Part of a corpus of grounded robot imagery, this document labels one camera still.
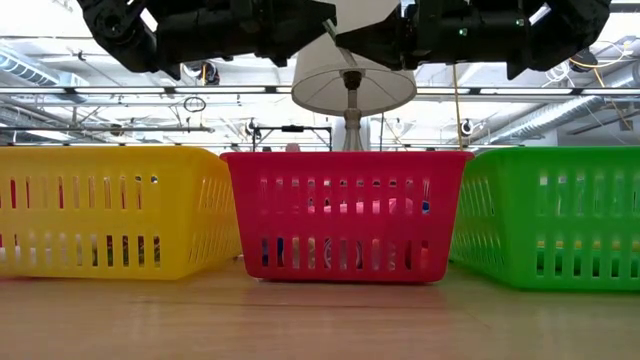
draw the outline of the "lamp shade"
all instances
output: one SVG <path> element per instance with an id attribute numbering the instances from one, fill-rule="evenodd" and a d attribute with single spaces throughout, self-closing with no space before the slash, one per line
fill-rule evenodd
<path id="1" fill-rule="evenodd" d="M 337 32 L 346 32 L 384 20 L 398 6 L 398 0 L 332 0 L 336 5 Z M 357 67 L 350 66 L 329 34 L 306 46 L 298 54 L 292 97 L 299 106 L 320 114 L 342 116 L 347 109 L 348 90 L 341 72 L 363 70 L 358 89 L 358 109 L 370 116 L 398 108 L 416 95 L 411 71 L 391 71 L 353 55 Z"/>

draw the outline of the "lamp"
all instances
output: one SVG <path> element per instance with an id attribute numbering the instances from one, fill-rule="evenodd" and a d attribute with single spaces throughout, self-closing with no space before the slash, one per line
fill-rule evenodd
<path id="1" fill-rule="evenodd" d="M 399 0 L 324 2 L 336 5 L 336 33 L 382 21 L 400 3 Z M 351 55 L 335 46 L 331 34 L 325 34 L 298 54 L 291 94 L 293 101 L 307 110 L 344 116 L 346 137 L 343 148 L 358 151 L 363 150 L 360 119 L 408 103 L 416 95 L 416 82 L 413 72 L 393 72 L 363 57 Z"/>

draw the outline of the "plastic basket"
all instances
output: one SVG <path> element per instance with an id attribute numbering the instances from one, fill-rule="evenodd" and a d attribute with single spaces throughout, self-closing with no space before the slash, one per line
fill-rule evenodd
<path id="1" fill-rule="evenodd" d="M 226 164 L 195 148 L 0 149 L 0 276 L 176 279 L 241 253 Z"/>
<path id="2" fill-rule="evenodd" d="M 640 148 L 495 150 L 467 166 L 452 259 L 519 288 L 640 290 Z"/>
<path id="3" fill-rule="evenodd" d="M 470 157 L 225 154 L 247 272 L 273 280 L 440 280 Z"/>

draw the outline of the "wooden surface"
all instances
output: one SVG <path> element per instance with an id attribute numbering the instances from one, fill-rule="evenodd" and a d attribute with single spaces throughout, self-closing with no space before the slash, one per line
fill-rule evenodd
<path id="1" fill-rule="evenodd" d="M 640 297 L 259 282 L 0 280 L 0 359 L 638 359 Z"/>

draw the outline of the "yellow basket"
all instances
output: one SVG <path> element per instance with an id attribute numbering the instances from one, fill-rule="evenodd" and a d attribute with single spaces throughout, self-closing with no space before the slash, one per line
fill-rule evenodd
<path id="1" fill-rule="evenodd" d="M 241 253 L 227 165 L 186 147 L 0 149 L 0 276 L 177 279 Z"/>

